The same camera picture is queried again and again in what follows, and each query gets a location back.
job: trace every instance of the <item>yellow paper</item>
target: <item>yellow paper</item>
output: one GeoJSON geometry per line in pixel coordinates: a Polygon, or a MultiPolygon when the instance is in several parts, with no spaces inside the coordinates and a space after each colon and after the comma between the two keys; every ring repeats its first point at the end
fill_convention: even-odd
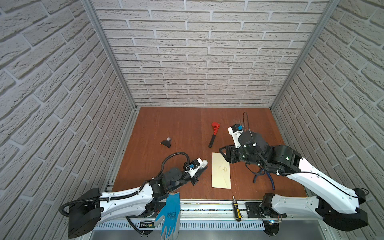
{"type": "Polygon", "coordinates": [[[212,187],[231,189],[229,162],[218,153],[212,153],[212,187]]]}

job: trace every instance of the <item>robotic arm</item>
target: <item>robotic arm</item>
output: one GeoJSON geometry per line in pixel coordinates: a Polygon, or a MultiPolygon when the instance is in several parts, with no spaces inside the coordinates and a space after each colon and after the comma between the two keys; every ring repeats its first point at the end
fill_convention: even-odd
{"type": "Polygon", "coordinates": [[[120,192],[99,193],[98,188],[91,189],[77,200],[62,205],[60,213],[69,217],[68,238],[76,238],[90,232],[95,226],[120,217],[149,217],[155,212],[159,201],[168,197],[181,186],[191,182],[195,185],[198,177],[207,169],[207,160],[197,158],[192,162],[184,152],[168,156],[162,163],[159,174],[145,181],[141,187],[120,192]],[[184,171],[174,167],[163,173],[165,162],[175,155],[185,155],[184,171]]]}
{"type": "Polygon", "coordinates": [[[265,194],[260,205],[264,216],[285,213],[308,215],[342,231],[368,225],[367,213],[359,208],[367,195],[362,189],[350,189],[339,184],[312,166],[297,151],[285,145],[269,146],[260,133],[244,131],[240,124],[231,126],[228,132],[235,144],[219,149],[226,161],[258,165],[265,172],[286,176],[318,194],[305,198],[265,194]]]}

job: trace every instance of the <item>metal corner post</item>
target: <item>metal corner post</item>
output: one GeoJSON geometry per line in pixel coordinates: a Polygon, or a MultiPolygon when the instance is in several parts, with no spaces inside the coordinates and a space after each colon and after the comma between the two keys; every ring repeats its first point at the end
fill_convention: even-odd
{"type": "Polygon", "coordinates": [[[128,102],[131,105],[132,109],[136,111],[137,106],[135,104],[135,101],[132,97],[131,92],[129,91],[128,85],[125,82],[125,78],[122,74],[120,65],[116,59],[115,54],[113,53],[112,47],[108,41],[104,28],[101,25],[101,21],[96,13],[96,9],[92,3],[92,0],[81,0],[81,1],[83,2],[85,11],[89,16],[91,23],[93,24],[96,34],[99,36],[100,42],[105,50],[105,53],[107,54],[109,61],[111,62],[112,68],[116,73],[116,76],[121,84],[121,87],[123,88],[125,95],[128,98],[128,102]]]}
{"type": "Polygon", "coordinates": [[[289,84],[291,83],[293,77],[296,75],[298,69],[304,62],[304,60],[307,58],[309,52],[311,51],[314,43],[316,42],[317,38],[320,36],[321,32],[323,31],[324,27],[326,26],[329,18],[333,14],[334,10],[336,9],[337,5],[339,5],[340,0],[329,0],[326,8],[324,9],[323,14],[321,15],[321,18],[316,24],[315,29],[308,37],[307,42],[305,43],[303,49],[301,50],[299,56],[297,57],[295,63],[293,64],[291,70],[288,73],[287,78],[285,78],[285,81],[283,85],[281,86],[281,89],[279,93],[277,94],[275,100],[273,101],[270,109],[274,110],[279,103],[280,99],[283,97],[283,94],[289,84]]]}

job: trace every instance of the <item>red pipe wrench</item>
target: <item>red pipe wrench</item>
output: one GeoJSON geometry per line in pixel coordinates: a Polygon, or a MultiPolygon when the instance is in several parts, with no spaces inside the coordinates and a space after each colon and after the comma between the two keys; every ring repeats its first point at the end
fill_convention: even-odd
{"type": "Polygon", "coordinates": [[[208,145],[209,148],[211,148],[212,145],[214,144],[214,140],[215,140],[215,137],[216,137],[218,128],[220,127],[220,123],[218,123],[218,122],[213,122],[213,123],[212,123],[212,127],[214,128],[214,133],[213,133],[213,135],[212,135],[211,141],[209,142],[209,145],[208,145]]]}

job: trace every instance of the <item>gray and blue work glove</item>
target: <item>gray and blue work glove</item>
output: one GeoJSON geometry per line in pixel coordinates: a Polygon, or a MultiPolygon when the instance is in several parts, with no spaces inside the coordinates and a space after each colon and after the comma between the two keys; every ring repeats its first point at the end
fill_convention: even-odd
{"type": "Polygon", "coordinates": [[[180,228],[180,194],[169,194],[166,205],[157,215],[154,225],[158,226],[164,220],[161,230],[162,240],[176,240],[180,228]]]}

